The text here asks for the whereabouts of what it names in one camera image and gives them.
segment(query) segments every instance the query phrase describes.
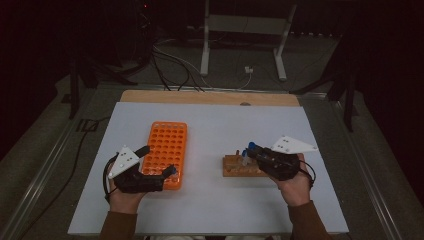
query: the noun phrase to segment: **orange test tube rack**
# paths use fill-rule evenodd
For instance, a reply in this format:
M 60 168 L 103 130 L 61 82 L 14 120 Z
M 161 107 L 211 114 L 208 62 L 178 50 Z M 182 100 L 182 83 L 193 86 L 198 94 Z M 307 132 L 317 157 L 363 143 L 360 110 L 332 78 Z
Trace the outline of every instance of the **orange test tube rack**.
M 147 143 L 150 146 L 150 153 L 144 157 L 141 172 L 145 175 L 160 175 L 165 168 L 174 164 L 177 172 L 165 179 L 163 189 L 180 189 L 186 141 L 186 123 L 153 122 Z

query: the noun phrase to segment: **hand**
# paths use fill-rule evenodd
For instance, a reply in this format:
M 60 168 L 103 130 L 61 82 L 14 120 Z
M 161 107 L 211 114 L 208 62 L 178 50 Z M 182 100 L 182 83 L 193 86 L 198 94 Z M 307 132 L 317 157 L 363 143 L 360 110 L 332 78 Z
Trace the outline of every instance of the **hand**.
M 297 155 L 299 160 L 302 161 L 300 162 L 300 168 L 308 172 L 306 164 L 303 162 L 305 161 L 303 154 L 300 153 Z M 309 178 L 304 173 L 298 172 L 294 178 L 285 181 L 278 181 L 273 177 L 270 178 L 277 184 L 284 201 L 286 201 L 287 205 L 290 207 L 304 205 L 311 201 L 310 182 Z
M 116 185 L 113 179 L 109 180 L 109 189 L 113 191 L 110 194 L 110 211 L 127 213 L 127 214 L 136 214 L 138 210 L 138 205 L 140 205 L 141 199 L 147 193 L 123 193 L 121 190 L 116 189 Z

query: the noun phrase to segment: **white table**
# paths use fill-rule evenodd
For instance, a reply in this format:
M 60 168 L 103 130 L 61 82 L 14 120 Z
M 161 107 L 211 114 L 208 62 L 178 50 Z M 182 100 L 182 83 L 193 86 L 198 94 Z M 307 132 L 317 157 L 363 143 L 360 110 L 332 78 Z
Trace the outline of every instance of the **white table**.
M 208 96 L 208 93 L 172 94 Z M 172 98 L 172 94 L 162 95 L 158 101 Z M 224 99 L 237 96 L 253 104 L 256 96 L 211 95 Z M 265 98 L 281 97 L 267 95 Z M 254 235 L 291 231 L 286 204 L 275 184 L 267 177 L 222 177 L 222 157 L 237 149 L 242 150 L 249 141 L 271 146 L 282 134 L 317 145 L 302 107 L 119 102 L 81 195 L 69 234 L 100 232 L 108 211 L 101 186 L 104 165 L 123 145 L 133 150 L 145 145 L 151 123 L 158 120 L 188 124 L 183 183 L 178 191 L 147 194 L 139 207 L 136 234 Z M 348 232 L 320 153 L 307 153 L 305 157 L 317 174 L 311 194 L 327 231 Z

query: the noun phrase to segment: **metal frame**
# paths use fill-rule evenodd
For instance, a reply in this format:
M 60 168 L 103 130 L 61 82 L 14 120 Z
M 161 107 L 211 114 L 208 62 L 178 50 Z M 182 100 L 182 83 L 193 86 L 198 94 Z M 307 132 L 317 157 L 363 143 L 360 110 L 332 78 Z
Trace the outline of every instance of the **metal frame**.
M 202 62 L 200 65 L 200 74 L 207 76 L 209 72 L 209 32 L 210 31 L 226 31 L 226 32 L 246 32 L 246 33 L 262 33 L 262 34 L 273 34 L 280 35 L 280 45 L 273 50 L 275 65 L 278 72 L 278 78 L 281 81 L 287 80 L 286 70 L 284 68 L 282 53 L 286 44 L 287 36 L 290 32 L 291 23 L 293 16 L 296 12 L 297 5 L 292 5 L 289 16 L 287 19 L 279 18 L 255 18 L 255 17 L 237 17 L 237 16 L 223 16 L 223 15 L 211 15 L 209 13 L 209 0 L 205 0 L 205 23 L 204 23 L 204 39 L 203 39 L 203 52 Z M 245 21 L 246 24 L 243 30 L 237 29 L 237 27 L 231 28 L 231 24 L 237 24 L 240 21 Z M 248 28 L 247 23 L 252 22 L 252 26 Z M 255 28 L 254 23 L 262 23 L 261 28 Z

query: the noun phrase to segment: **sleeve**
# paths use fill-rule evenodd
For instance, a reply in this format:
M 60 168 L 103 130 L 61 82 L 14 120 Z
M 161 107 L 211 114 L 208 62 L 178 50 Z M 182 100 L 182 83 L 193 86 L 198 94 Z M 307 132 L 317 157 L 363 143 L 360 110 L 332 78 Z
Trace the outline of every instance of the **sleeve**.
M 294 240 L 329 240 L 330 235 L 318 215 L 314 202 L 298 207 L 288 207 L 290 221 L 293 224 Z
M 130 240 L 134 237 L 137 214 L 108 212 L 100 240 Z

